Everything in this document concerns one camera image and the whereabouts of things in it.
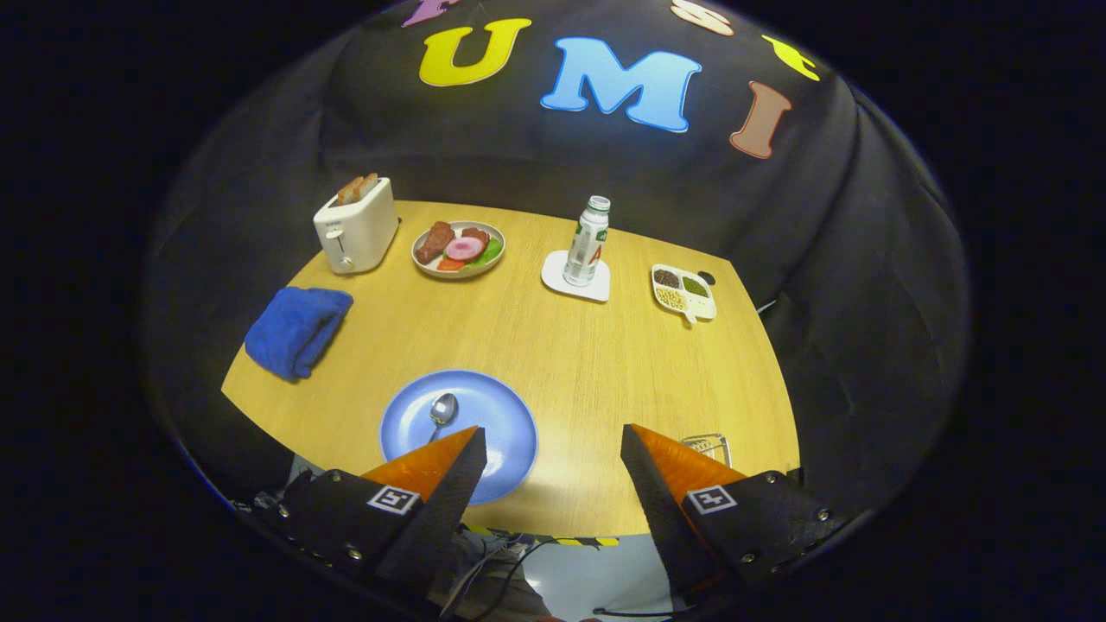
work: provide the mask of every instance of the blue towel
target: blue towel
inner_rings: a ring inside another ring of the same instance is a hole
[[[246,353],[286,381],[309,377],[351,304],[344,291],[284,288],[246,333]]]

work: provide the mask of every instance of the white bottle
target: white bottle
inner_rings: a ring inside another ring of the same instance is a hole
[[[609,199],[599,196],[587,199],[587,209],[580,215],[576,235],[572,238],[568,262],[564,265],[564,280],[568,284],[584,287],[595,278],[595,268],[607,241],[609,211]]]

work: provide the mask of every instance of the letter m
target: letter m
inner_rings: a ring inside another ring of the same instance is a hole
[[[586,80],[603,114],[615,112],[640,91],[637,103],[626,108],[626,116],[669,132],[687,132],[684,96],[691,75],[702,71],[699,63],[670,52],[651,52],[623,69],[605,41],[567,37],[559,39],[556,46],[564,51],[564,61],[553,92],[541,100],[543,106],[571,112],[586,108],[587,100],[582,95]]]

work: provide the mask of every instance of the white coaster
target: white coaster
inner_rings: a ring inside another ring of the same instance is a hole
[[[542,282],[549,286],[551,290],[567,293],[568,296],[589,298],[599,302],[611,300],[609,266],[601,259],[599,265],[595,267],[595,278],[592,279],[592,282],[584,287],[576,287],[564,280],[564,265],[567,262],[567,250],[554,250],[549,253],[545,258],[545,265],[542,266]]]

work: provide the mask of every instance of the beans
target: beans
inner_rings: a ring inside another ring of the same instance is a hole
[[[702,286],[699,284],[698,281],[696,281],[695,279],[690,279],[688,277],[684,277],[684,289],[688,290],[689,292],[696,296],[702,296],[702,297],[707,296],[707,290],[705,290]]]
[[[675,289],[679,289],[680,287],[680,280],[676,278],[676,274],[672,274],[668,270],[657,270],[653,273],[653,280],[662,286],[668,286]]]
[[[657,298],[672,309],[684,309],[684,296],[681,296],[678,291],[657,288]]]

